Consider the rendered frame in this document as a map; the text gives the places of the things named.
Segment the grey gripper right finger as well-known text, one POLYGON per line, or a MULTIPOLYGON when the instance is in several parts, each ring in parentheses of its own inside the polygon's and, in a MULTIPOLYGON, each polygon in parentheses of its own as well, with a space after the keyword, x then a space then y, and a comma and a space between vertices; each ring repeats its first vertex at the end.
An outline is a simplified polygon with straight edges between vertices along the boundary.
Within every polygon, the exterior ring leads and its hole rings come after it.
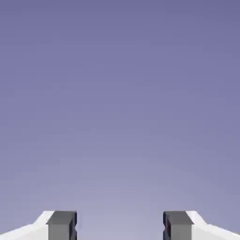
POLYGON ((195 210, 164 211, 163 240, 240 240, 240 234, 208 224, 195 210))

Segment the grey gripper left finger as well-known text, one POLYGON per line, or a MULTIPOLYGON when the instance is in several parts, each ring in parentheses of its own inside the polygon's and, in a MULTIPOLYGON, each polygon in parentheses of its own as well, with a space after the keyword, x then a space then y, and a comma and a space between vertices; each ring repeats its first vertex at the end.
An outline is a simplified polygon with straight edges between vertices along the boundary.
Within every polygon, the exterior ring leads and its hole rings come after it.
POLYGON ((29 225, 0 234, 0 240, 77 240, 77 212, 45 210, 29 225))

